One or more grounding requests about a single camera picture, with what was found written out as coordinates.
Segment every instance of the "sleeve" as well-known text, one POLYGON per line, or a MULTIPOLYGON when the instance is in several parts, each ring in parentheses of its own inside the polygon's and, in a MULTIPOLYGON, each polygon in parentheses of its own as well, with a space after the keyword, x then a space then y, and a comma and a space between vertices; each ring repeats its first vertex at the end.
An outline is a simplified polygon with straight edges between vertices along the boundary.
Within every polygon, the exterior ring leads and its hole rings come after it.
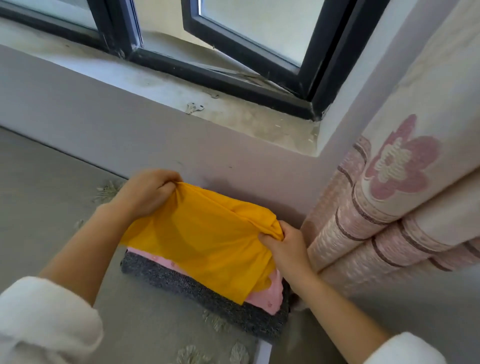
POLYGON ((47 280, 25 277, 0 295, 0 335, 76 363, 103 338, 98 312, 75 293, 47 280))
POLYGON ((404 332, 393 336, 363 364, 446 364, 438 350, 422 339, 404 332))

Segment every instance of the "curtain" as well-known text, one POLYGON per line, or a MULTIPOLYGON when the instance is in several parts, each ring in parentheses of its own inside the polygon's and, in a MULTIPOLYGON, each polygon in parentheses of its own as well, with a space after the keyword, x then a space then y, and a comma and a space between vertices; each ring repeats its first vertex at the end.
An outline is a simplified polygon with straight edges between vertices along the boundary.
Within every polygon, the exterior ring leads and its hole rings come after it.
POLYGON ((461 0, 338 166, 301 228, 352 293, 480 261, 480 1, 461 0))

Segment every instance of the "hand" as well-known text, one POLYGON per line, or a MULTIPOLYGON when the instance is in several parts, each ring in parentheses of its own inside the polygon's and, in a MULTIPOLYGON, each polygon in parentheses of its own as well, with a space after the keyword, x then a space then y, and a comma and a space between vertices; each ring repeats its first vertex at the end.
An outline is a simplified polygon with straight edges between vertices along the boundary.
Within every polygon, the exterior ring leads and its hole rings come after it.
POLYGON ((134 221, 154 213, 175 191, 174 182, 181 181, 172 170, 143 170, 124 184, 109 205, 134 221))
POLYGON ((258 239, 272 252, 276 267, 282 276, 294 291, 298 291, 303 281, 310 276, 315 277, 316 274, 310 265, 301 231, 284 221, 280 221, 280 227, 285 236, 282 242, 263 233, 258 235, 258 239))

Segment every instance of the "pink flower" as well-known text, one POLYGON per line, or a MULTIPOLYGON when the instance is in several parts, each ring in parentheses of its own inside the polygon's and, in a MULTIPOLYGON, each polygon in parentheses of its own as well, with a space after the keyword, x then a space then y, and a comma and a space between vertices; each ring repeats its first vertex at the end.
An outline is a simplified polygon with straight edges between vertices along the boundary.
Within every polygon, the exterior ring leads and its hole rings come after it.
POLYGON ((422 171, 440 154, 440 142, 431 136, 411 139, 417 116, 408 116, 395 132, 390 133, 365 171, 370 193, 376 200, 385 200, 395 191, 413 194, 428 187, 422 171))

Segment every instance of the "yellow fabric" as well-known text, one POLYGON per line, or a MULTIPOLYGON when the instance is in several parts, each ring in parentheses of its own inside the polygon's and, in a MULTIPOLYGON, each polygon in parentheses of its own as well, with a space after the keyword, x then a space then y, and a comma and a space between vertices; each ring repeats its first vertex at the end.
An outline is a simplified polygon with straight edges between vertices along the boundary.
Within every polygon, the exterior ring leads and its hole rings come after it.
POLYGON ((259 232, 283 240, 268 209, 180 182, 152 216, 135 221, 121 243, 174 261, 192 278, 242 304, 270 287, 272 254, 259 232))

